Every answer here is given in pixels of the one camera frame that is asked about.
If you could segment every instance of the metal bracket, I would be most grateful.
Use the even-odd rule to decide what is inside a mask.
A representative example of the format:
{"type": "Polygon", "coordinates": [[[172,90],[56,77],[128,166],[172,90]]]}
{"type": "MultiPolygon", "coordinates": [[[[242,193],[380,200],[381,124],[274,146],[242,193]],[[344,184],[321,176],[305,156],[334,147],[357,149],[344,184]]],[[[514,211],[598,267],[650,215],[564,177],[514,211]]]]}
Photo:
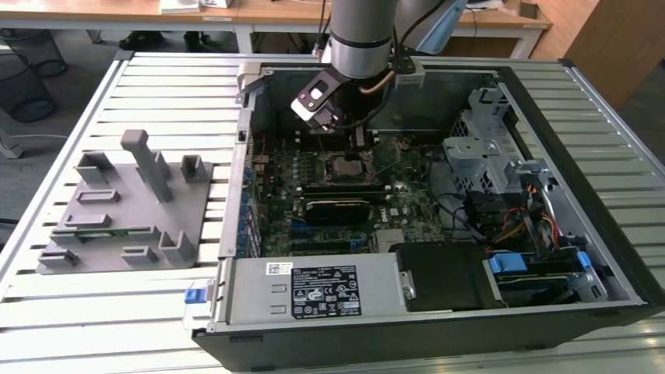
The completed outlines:
{"type": "Polygon", "coordinates": [[[261,63],[244,62],[240,64],[236,80],[238,82],[237,102],[242,104],[246,101],[246,97],[250,92],[265,86],[261,74],[261,63]]]}
{"type": "Polygon", "coordinates": [[[425,83],[425,68],[418,60],[410,59],[409,69],[398,70],[397,77],[394,78],[394,87],[400,86],[417,86],[422,88],[425,83]]]}
{"type": "Polygon", "coordinates": [[[497,144],[489,138],[457,136],[444,140],[448,155],[458,159],[478,159],[500,154],[497,144]]]}
{"type": "Polygon", "coordinates": [[[537,160],[513,161],[512,168],[517,174],[540,174],[549,171],[546,166],[537,160]]]}

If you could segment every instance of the power supply label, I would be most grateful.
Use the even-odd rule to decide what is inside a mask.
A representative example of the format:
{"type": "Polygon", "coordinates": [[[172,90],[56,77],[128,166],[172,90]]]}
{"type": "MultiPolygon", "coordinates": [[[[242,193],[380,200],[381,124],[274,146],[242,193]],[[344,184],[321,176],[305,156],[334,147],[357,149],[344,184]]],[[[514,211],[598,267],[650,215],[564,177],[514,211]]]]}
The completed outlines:
{"type": "Polygon", "coordinates": [[[290,270],[290,315],[296,319],[361,316],[356,266],[290,270]]]}

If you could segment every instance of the table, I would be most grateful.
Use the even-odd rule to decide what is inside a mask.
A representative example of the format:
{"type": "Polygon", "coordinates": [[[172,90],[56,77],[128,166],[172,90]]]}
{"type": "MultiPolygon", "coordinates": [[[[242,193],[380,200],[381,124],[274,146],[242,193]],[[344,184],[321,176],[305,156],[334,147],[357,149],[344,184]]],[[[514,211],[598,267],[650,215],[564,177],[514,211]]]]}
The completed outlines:
{"type": "MultiPolygon", "coordinates": [[[[137,53],[113,61],[21,222],[0,254],[0,372],[194,372],[228,374],[190,340],[185,327],[205,325],[205,310],[182,322],[184,290],[214,276],[233,146],[242,109],[236,74],[241,62],[313,62],[293,55],[137,53]],[[124,100],[132,97],[128,107],[124,100]],[[193,105],[169,108],[162,98],[193,105]],[[177,161],[196,150],[214,163],[197,265],[185,270],[41,276],[37,257],[64,214],[84,150],[130,162],[120,135],[141,128],[149,146],[177,161]]],[[[661,285],[665,285],[665,170],[574,68],[554,61],[421,58],[424,65],[509,65],[610,209],[661,285]]],[[[517,129],[532,152],[526,128],[517,129]]],[[[321,372],[662,372],[664,314],[612,327],[556,349],[381,362],[321,372]]],[[[294,371],[309,373],[313,370],[294,371]]]]}
{"type": "MultiPolygon", "coordinates": [[[[240,53],[252,53],[253,32],[316,33],[321,5],[297,0],[234,0],[232,8],[158,14],[158,0],[0,0],[0,26],[45,29],[233,31],[240,53]]],[[[513,58],[528,58],[552,23],[497,10],[464,14],[453,36],[518,40],[513,58]]]]}

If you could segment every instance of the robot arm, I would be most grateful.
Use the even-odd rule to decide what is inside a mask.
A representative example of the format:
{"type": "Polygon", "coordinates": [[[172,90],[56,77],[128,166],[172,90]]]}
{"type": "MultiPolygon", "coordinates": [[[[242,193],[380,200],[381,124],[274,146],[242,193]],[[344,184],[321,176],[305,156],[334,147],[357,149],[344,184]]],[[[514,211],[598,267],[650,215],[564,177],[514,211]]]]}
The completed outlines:
{"type": "Polygon", "coordinates": [[[313,129],[354,129],[381,110],[398,64],[390,45],[436,54],[445,46],[466,0],[334,0],[332,66],[290,105],[313,129]]]}

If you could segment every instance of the blue tab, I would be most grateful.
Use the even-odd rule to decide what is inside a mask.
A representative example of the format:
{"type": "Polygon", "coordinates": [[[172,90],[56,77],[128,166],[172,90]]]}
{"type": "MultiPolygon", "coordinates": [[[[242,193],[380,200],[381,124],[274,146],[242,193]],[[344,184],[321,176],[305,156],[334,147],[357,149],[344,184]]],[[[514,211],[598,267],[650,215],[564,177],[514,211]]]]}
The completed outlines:
{"type": "Polygon", "coordinates": [[[526,271],[526,264],[520,253],[497,253],[489,259],[489,265],[493,273],[526,271]]]}
{"type": "Polygon", "coordinates": [[[493,257],[492,259],[489,259],[489,267],[492,268],[492,272],[496,274],[496,273],[501,273],[501,264],[498,263],[498,259],[496,257],[493,257]]]}
{"type": "Polygon", "coordinates": [[[205,302],[205,288],[190,288],[185,291],[185,304],[202,304],[205,302]]]}
{"type": "Polygon", "coordinates": [[[578,252],[578,261],[584,269],[592,267],[592,259],[589,259],[586,252],[578,252]]]}

